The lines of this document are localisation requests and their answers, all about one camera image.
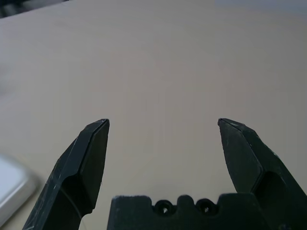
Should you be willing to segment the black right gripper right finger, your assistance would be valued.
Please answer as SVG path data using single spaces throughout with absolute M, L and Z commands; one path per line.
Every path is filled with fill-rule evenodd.
M 224 158 L 238 193 L 251 193 L 272 230 L 305 230 L 307 196 L 281 159 L 248 126 L 218 120 Z

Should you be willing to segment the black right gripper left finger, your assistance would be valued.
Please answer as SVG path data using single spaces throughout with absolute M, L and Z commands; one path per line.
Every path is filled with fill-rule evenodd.
M 23 229 L 77 230 L 95 209 L 110 122 L 88 124 L 57 160 Z

